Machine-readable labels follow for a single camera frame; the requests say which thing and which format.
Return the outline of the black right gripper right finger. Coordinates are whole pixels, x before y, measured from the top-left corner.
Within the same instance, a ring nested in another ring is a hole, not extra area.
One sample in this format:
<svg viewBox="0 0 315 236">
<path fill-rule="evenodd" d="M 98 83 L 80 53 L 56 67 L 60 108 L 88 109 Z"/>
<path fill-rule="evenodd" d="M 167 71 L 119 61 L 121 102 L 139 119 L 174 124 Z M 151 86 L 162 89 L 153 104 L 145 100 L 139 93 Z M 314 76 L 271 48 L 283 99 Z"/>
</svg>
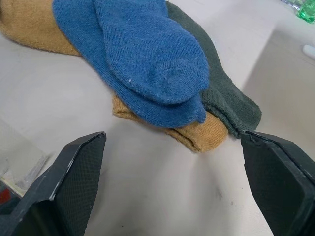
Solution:
<svg viewBox="0 0 315 236">
<path fill-rule="evenodd" d="M 244 131 L 251 193 L 275 236 L 315 234 L 315 163 L 294 142 Z"/>
</svg>

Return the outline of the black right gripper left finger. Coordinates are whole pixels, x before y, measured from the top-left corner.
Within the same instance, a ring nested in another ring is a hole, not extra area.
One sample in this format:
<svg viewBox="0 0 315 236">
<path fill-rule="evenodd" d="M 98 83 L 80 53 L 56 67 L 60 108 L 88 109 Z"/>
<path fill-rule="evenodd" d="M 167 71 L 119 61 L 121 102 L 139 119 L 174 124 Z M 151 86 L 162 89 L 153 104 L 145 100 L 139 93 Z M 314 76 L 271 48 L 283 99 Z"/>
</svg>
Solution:
<svg viewBox="0 0 315 236">
<path fill-rule="evenodd" d="M 98 192 L 105 132 L 67 144 L 23 197 L 5 204 L 2 236 L 82 236 Z"/>
</svg>

